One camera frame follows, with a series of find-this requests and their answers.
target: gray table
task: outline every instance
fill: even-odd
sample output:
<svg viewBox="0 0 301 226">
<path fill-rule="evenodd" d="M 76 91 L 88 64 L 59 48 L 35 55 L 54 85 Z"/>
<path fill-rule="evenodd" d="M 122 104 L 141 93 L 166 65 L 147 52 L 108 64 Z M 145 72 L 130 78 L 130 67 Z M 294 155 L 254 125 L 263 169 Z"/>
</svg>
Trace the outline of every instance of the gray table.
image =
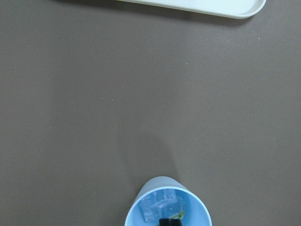
<svg viewBox="0 0 301 226">
<path fill-rule="evenodd" d="M 122 226 L 159 175 L 214 226 L 300 225 L 300 13 L 2 0 L 0 225 Z"/>
</svg>

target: black object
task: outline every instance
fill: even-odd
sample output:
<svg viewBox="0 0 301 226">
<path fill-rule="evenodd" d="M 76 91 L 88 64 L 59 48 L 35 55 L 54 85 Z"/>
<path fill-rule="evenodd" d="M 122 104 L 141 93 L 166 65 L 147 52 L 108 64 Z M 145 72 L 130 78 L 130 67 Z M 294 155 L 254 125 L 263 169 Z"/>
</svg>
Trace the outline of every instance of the black object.
<svg viewBox="0 0 301 226">
<path fill-rule="evenodd" d="M 160 226 L 182 226 L 180 219 L 160 219 Z"/>
</svg>

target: white plastic tray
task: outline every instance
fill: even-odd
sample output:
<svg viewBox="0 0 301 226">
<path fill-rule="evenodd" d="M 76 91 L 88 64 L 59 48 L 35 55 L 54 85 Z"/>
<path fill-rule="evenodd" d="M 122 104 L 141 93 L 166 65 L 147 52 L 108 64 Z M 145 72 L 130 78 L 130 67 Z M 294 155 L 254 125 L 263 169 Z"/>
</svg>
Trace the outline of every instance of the white plastic tray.
<svg viewBox="0 0 301 226">
<path fill-rule="evenodd" d="M 145 5 L 175 8 L 243 19 L 253 16 L 264 6 L 266 0 L 121 0 Z"/>
</svg>

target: tabletop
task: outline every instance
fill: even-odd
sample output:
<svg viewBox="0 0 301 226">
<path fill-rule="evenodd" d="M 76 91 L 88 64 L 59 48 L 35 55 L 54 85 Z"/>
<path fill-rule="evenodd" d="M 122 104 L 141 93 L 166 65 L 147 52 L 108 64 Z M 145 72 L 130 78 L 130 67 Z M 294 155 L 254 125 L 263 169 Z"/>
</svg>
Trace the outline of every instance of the tabletop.
<svg viewBox="0 0 301 226">
<path fill-rule="evenodd" d="M 122 226 L 169 176 L 214 226 L 299 226 L 300 13 L 2 0 L 0 224 Z"/>
</svg>

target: light blue plastic cup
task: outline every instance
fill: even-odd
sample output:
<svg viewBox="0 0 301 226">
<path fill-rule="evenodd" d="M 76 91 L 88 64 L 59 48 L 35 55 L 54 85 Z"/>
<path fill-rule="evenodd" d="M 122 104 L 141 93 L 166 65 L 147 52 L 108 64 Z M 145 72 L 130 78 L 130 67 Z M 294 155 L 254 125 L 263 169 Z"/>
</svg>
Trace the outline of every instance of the light blue plastic cup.
<svg viewBox="0 0 301 226">
<path fill-rule="evenodd" d="M 150 222 L 144 221 L 139 201 L 148 194 L 161 189 L 175 189 L 176 194 L 186 202 L 187 209 L 182 219 L 183 226 L 212 226 L 209 212 L 203 202 L 186 187 L 169 177 L 156 177 L 145 183 L 127 214 L 125 226 L 152 226 Z"/>
</svg>

